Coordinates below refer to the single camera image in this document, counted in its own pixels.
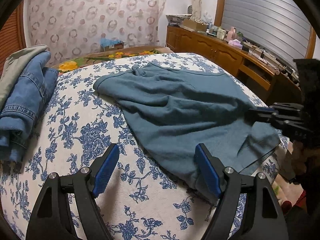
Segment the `right hand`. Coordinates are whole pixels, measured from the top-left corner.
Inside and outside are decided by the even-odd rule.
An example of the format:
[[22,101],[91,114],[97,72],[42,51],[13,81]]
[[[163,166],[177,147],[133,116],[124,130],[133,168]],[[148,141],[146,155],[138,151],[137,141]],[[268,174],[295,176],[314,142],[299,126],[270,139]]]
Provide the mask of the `right hand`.
[[294,141],[291,164],[298,176],[319,167],[319,148],[308,148],[302,142]]

